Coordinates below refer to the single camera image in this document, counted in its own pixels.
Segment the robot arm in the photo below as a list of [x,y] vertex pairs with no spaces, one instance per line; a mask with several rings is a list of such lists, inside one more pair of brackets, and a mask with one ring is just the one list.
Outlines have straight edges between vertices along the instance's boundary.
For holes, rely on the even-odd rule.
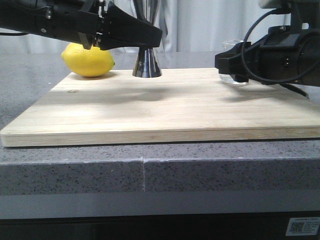
[[157,48],[162,31],[105,0],[2,0],[0,26],[85,49]]
[[[219,74],[234,81],[264,85],[320,85],[320,2],[318,0],[260,0],[270,11],[248,30],[244,40],[215,56]],[[289,25],[268,29],[255,43],[248,41],[253,29],[267,16],[290,15]]]

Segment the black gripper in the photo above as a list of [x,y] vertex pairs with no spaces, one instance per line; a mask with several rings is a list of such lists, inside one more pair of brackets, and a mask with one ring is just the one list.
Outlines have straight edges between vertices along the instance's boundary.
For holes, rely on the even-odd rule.
[[214,57],[219,74],[231,75],[236,82],[261,78],[296,78],[320,59],[320,30],[303,29],[292,33],[290,26],[274,26],[257,41],[242,41]]
[[162,30],[111,1],[105,13],[105,0],[36,0],[34,6],[40,9],[37,29],[45,37],[78,43],[88,50],[97,45],[101,50],[157,48],[161,43]]

